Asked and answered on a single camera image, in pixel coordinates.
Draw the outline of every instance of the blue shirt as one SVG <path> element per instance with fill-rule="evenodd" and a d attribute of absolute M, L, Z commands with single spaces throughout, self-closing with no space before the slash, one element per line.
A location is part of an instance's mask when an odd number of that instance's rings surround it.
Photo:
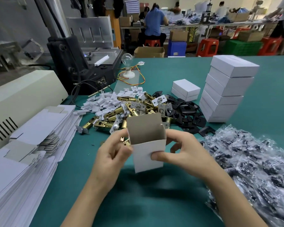
<path fill-rule="evenodd" d="M 160 36 L 161 35 L 161 23 L 163 22 L 164 13 L 154 8 L 153 11 L 149 11 L 145 17 L 145 24 L 146 24 L 146 30 L 145 35 L 146 36 Z"/>

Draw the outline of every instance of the green plastic crate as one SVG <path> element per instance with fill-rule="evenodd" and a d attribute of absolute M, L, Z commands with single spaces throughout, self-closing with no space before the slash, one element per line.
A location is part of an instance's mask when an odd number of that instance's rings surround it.
<path fill-rule="evenodd" d="M 256 42 L 243 42 L 238 40 L 228 40 L 223 48 L 224 55 L 235 56 L 256 56 L 261 49 L 263 43 Z"/>

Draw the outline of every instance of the white lamp base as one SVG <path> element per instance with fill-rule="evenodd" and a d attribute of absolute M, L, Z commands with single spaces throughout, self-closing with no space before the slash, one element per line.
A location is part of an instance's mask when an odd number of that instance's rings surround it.
<path fill-rule="evenodd" d="M 125 73 L 123 73 L 123 77 L 131 79 L 135 77 L 135 73 L 132 71 L 126 71 Z"/>

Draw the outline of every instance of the woman in blue shirt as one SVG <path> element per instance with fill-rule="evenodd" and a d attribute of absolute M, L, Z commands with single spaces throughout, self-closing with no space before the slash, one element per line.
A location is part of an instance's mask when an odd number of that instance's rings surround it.
<path fill-rule="evenodd" d="M 139 46 L 143 46 L 145 40 L 160 40 L 161 47 L 163 47 L 166 34 L 161 33 L 162 24 L 168 25 L 168 19 L 160 10 L 159 5 L 154 3 L 144 20 L 145 33 L 139 33 Z"/>

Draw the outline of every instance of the left hand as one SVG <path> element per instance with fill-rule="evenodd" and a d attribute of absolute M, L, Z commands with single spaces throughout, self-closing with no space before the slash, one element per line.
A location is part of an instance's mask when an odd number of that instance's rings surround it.
<path fill-rule="evenodd" d="M 125 146 L 120 142 L 121 137 L 128 137 L 127 129 L 111 134 L 98 149 L 94 166 L 88 179 L 104 196 L 115 185 L 121 168 L 133 151 L 131 147 Z"/>

